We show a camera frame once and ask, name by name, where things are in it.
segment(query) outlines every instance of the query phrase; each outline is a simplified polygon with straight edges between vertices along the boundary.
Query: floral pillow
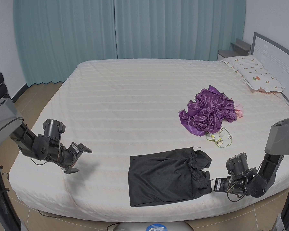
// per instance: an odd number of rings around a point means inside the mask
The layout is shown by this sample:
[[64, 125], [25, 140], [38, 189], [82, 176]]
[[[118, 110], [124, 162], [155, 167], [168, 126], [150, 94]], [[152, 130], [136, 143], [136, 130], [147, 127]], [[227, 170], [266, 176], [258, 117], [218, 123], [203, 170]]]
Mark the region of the floral pillow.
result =
[[240, 73], [247, 85], [254, 90], [282, 92], [284, 89], [253, 55], [228, 57], [221, 61]]

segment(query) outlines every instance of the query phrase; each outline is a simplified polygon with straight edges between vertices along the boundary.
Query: blue logo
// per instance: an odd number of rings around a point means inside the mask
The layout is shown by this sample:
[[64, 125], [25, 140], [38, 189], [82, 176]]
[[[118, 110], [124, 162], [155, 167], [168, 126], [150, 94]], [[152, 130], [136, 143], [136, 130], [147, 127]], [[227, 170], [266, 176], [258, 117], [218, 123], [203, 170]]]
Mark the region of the blue logo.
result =
[[155, 223], [148, 226], [145, 231], [168, 231], [168, 229], [162, 224]]

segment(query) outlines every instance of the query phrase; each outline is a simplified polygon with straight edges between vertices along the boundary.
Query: white headboard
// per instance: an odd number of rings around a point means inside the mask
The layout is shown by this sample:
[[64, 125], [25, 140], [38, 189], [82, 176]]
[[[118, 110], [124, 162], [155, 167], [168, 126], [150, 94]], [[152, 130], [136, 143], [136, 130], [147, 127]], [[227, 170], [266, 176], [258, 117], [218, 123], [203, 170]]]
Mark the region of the white headboard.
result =
[[282, 95], [289, 102], [289, 50], [259, 33], [254, 33], [250, 52], [284, 86]]

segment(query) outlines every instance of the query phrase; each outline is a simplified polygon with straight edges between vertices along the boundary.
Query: mattress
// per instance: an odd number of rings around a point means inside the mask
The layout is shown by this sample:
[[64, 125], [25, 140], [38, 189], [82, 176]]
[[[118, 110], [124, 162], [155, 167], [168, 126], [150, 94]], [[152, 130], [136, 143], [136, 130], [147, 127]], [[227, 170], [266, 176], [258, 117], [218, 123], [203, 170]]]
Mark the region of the mattress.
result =
[[[178, 116], [209, 85], [244, 106], [243, 118], [223, 121], [233, 137], [227, 148], [219, 148], [206, 136], [192, 135]], [[80, 171], [71, 175], [53, 163], [37, 166], [19, 153], [9, 179], [17, 197], [31, 208], [96, 221], [181, 221], [232, 212], [289, 187], [289, 156], [285, 156], [274, 185], [261, 198], [245, 196], [232, 203], [226, 194], [212, 192], [179, 203], [130, 206], [130, 155], [194, 146], [212, 159], [212, 187], [216, 177], [227, 177], [226, 161], [235, 154], [245, 152], [249, 167], [262, 162], [270, 127], [289, 118], [289, 106], [281, 95], [251, 91], [223, 62], [87, 61], [62, 84], [32, 131], [43, 133], [48, 118], [66, 125], [61, 136], [65, 146], [83, 143], [93, 153], [84, 153], [75, 165]]]

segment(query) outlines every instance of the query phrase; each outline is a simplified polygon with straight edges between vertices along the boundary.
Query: purple ribbon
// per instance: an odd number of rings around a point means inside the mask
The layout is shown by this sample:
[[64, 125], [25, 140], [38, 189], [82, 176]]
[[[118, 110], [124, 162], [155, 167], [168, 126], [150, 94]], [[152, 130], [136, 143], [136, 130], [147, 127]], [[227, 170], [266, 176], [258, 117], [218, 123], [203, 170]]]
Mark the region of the purple ribbon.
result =
[[202, 89], [195, 97], [195, 102], [189, 101], [187, 113], [179, 112], [181, 124], [192, 134], [203, 136], [206, 132], [217, 133], [222, 128], [222, 120], [229, 122], [237, 120], [235, 104], [224, 93], [215, 87]]

